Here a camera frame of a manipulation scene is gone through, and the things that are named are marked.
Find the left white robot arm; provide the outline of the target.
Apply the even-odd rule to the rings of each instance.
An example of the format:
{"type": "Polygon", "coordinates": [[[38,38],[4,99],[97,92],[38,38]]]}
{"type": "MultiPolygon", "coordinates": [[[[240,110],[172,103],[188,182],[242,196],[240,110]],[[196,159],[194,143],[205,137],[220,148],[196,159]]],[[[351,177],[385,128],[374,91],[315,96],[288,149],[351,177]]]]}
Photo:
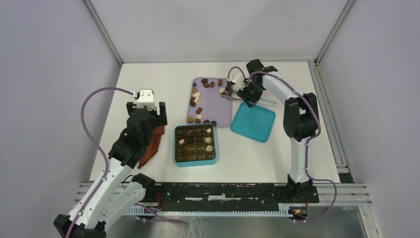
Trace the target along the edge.
{"type": "Polygon", "coordinates": [[[63,238],[104,238],[115,222],[137,201],[150,202],[156,189],[153,179],[138,174],[128,191],[113,197],[124,178],[136,167],[151,144],[153,131],[167,125],[165,102],[148,109],[127,103],[127,126],[106,156],[105,167],[88,192],[68,214],[59,214],[54,226],[63,238]]]}

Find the teal chocolate box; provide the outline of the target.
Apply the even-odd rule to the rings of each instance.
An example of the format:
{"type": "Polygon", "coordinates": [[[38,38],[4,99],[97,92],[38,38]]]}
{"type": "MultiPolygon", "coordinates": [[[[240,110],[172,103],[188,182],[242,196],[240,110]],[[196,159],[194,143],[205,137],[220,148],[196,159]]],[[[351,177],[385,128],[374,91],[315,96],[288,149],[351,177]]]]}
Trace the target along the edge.
{"type": "Polygon", "coordinates": [[[211,123],[177,126],[174,135],[174,161],[178,167],[210,166],[217,162],[216,133],[211,123]],[[208,128],[212,129],[211,134],[207,134],[208,128]],[[210,137],[212,142],[206,143],[205,137],[210,137]],[[185,140],[183,145],[178,143],[181,139],[185,140]],[[213,147],[213,151],[205,151],[208,145],[213,147]]]}

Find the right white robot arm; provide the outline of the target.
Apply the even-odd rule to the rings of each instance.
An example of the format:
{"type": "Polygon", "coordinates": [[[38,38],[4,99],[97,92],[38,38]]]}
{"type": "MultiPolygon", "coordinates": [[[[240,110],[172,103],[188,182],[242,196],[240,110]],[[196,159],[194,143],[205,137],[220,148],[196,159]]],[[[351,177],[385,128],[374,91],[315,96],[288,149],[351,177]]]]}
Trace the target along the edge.
{"type": "Polygon", "coordinates": [[[251,108],[261,99],[264,90],[271,92],[284,106],[283,128],[291,141],[291,169],[287,176],[286,196],[299,202],[311,190],[309,176],[310,141],[320,134],[317,97],[295,89],[274,66],[264,66],[259,59],[246,65],[249,77],[236,81],[237,96],[251,108]]]}

